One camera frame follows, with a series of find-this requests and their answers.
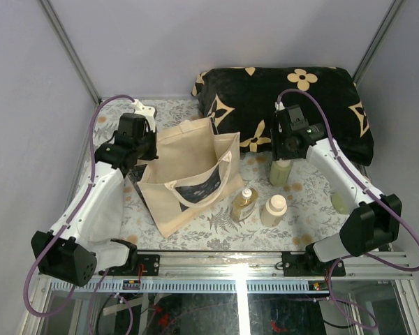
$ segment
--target tote bag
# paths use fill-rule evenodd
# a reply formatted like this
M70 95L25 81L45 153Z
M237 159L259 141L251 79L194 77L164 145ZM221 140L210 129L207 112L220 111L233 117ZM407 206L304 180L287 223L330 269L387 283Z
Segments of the tote bag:
M240 133L214 134L210 118L159 132L159 158L148 162L138 188L164 237L243 187L239 141Z

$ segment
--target beige flower on pillow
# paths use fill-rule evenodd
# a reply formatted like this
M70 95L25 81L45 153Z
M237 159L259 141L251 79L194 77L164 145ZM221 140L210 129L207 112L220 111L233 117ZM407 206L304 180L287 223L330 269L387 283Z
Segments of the beige flower on pillow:
M261 137L265 129L265 122L262 120L259 122L258 127L256 129L256 132L254 133L253 138L249 138L248 140L245 140L240 143L241 147L248 147L250 146L251 152L257 152L258 151L258 144L264 144L264 143L270 143L271 139L268 137Z
M307 73L302 68L296 68L295 73L289 73L287 76L289 82L297 82L297 87L301 91L307 91L310 84L315 83L318 78L312 73Z

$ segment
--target floral tablecloth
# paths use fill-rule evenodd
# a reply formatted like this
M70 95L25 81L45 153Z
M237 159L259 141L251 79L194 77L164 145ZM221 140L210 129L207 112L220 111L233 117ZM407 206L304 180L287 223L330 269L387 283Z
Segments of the floral tablecloth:
M196 100L143 100L157 109L158 130L176 126L184 120L200 118ZM123 112L131 112L130 102L116 100L101 111L94 131L97 148L117 128ZM230 250L230 251L299 251L307 244L337 233L346 220L330 202L330 187L324 176L305 160L294 162L288 183L273 187L268 181L271 153L241 155L240 173L245 185L259 192L252 215L245 221L230 218L235 195L211 206L169 238L161 236L147 208L126 178L124 187L124 220L120 238L137 244L141 249ZM89 154L84 160L80 185L89 171ZM274 194L287 199L288 211L275 228L260 223L260 211Z

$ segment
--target gray wall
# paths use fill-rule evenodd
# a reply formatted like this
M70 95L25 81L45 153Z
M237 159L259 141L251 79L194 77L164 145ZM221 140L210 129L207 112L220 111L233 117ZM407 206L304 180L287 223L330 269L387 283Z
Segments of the gray wall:
M373 182L402 199L403 217L419 234L419 0L407 1L359 86L376 142ZM402 230L397 245L419 264ZM419 288L419 274L416 276Z
M61 215L93 103L36 1L0 1L0 334L15 334L30 241Z
M189 96L213 67L355 72L392 0L52 0L103 96Z

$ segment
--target black pillow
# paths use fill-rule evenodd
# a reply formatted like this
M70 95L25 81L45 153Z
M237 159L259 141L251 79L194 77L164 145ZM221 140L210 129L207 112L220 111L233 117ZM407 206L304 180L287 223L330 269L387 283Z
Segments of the black pillow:
M277 96L298 88L311 94L328 117L332 134L353 162L369 165L374 140L351 76L343 68L216 68L201 73L192 95L220 133L241 132L241 151L270 151L270 117ZM314 104L298 93L283 98L299 105L309 124L323 122Z

